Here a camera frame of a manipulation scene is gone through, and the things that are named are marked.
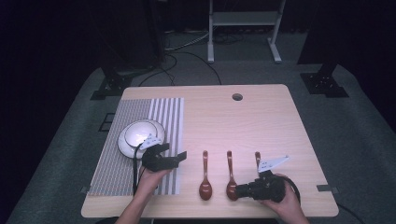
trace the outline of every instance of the wooden table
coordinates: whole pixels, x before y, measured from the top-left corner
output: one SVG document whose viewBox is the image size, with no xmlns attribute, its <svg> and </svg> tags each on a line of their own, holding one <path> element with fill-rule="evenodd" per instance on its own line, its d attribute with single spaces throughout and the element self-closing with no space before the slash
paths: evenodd
<svg viewBox="0 0 396 224">
<path fill-rule="evenodd" d="M 233 95 L 243 99 L 235 101 Z M 125 90 L 121 100 L 184 98 L 183 149 L 187 159 L 182 172 L 180 194 L 156 195 L 142 217 L 237 218 L 276 217 L 269 208 L 251 198 L 232 202 L 227 198 L 229 181 L 227 151 L 233 152 L 233 174 L 238 185 L 257 178 L 255 152 L 262 160 L 289 155 L 273 169 L 295 182 L 308 217 L 334 217 L 338 208 L 332 193 L 319 192 L 327 185 L 304 125 L 284 85 L 140 87 Z M 201 200 L 198 188 L 203 180 L 202 153 L 208 151 L 208 178 L 214 190 L 209 201 Z M 116 217 L 133 196 L 87 196 L 84 217 Z"/>
</svg>

